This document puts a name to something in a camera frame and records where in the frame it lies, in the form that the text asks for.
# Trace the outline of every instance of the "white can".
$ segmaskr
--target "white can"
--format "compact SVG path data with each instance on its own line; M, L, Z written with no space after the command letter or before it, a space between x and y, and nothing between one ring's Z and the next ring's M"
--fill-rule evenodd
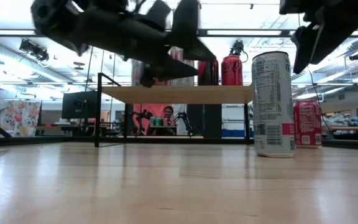
M294 155L290 69L290 59L285 52L266 52L252 61L254 139L259 156Z

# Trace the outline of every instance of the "person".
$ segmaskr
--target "person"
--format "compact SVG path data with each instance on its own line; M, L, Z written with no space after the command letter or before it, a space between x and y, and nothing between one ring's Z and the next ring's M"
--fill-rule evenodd
M166 106L164 108L164 118L167 118L169 121L173 117L173 108L171 106ZM147 129L147 135L152 136L174 136L176 135L176 128L149 128Z

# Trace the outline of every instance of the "wooden floor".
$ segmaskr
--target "wooden floor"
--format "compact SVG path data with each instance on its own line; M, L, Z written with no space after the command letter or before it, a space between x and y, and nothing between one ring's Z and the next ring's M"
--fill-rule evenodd
M358 150L89 143L0 148L0 223L358 224Z

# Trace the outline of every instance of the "red can label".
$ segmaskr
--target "red can label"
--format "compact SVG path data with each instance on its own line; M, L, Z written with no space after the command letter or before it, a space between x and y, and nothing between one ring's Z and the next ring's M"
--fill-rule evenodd
M321 113L315 101L297 101L293 106L295 144L321 146Z

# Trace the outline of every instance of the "computer monitor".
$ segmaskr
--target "computer monitor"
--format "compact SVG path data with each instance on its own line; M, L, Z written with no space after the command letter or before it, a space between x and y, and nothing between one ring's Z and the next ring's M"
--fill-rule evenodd
M63 96L62 118L95 118L97 98L96 91L65 93Z

